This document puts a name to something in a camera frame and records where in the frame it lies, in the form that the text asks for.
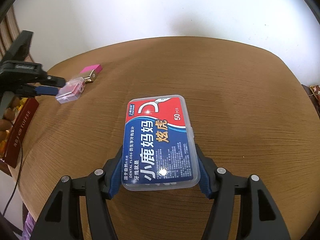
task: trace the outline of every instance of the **wrinkled fabric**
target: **wrinkled fabric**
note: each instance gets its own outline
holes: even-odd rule
[[[26,222],[24,223],[23,226],[23,231],[22,231],[22,240],[29,240],[31,237],[31,233],[33,228],[35,227],[35,220],[33,217],[28,213]]]

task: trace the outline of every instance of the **black cable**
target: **black cable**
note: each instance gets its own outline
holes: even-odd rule
[[[18,142],[19,142],[19,144],[20,144],[20,148],[21,148],[21,162],[20,162],[20,168],[19,168],[19,172],[18,172],[18,177],[17,177],[16,185],[14,186],[14,189],[13,189],[13,192],[12,192],[12,194],[11,194],[11,197],[9,198],[9,200],[8,200],[7,204],[5,205],[5,208],[4,208],[4,211],[3,211],[3,216],[5,215],[5,212],[7,211],[8,206],[9,206],[9,204],[10,204],[10,202],[11,202],[12,198],[13,198],[13,195],[14,195],[14,193],[15,193],[16,189],[17,189],[18,182],[19,182],[20,175],[21,175],[22,160],[23,160],[23,149],[22,149],[22,143],[21,143],[21,141],[20,141],[19,136],[17,136],[17,138],[18,138]]]

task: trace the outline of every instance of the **table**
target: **table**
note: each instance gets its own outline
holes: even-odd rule
[[[95,49],[49,73],[68,79],[93,64],[102,64],[103,70],[79,100],[60,105],[54,97],[38,98],[23,143],[19,182],[35,219],[63,175],[86,176],[116,155],[131,99],[180,94],[204,154],[235,175],[258,174],[292,240],[305,233],[320,210],[320,154],[314,141],[320,122],[281,59],[233,41],[163,37]],[[17,172],[11,169],[14,178]],[[108,202],[119,240],[201,239],[211,205],[198,185],[144,192],[121,187]],[[238,213],[237,198],[231,237]],[[83,198],[81,214],[89,239]]]

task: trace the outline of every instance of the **metal screw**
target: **metal screw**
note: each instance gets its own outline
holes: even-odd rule
[[[225,174],[227,171],[225,168],[217,168],[217,172],[220,174]]]
[[[94,171],[94,174],[96,174],[96,175],[101,175],[102,173],[103,173],[102,169],[97,169]]]
[[[61,181],[62,182],[67,182],[69,180],[69,176],[63,176],[62,178],[61,178]]]
[[[258,175],[251,175],[251,179],[254,180],[254,181],[258,181],[259,180],[259,176]]]

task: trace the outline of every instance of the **plastic case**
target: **plastic case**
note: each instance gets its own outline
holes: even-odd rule
[[[180,95],[128,103],[122,184],[128,190],[193,187],[200,171],[185,100]]]
[[[59,90],[59,93],[56,95],[56,99],[60,104],[77,100],[81,96],[84,87],[85,82],[83,77],[72,79]]]

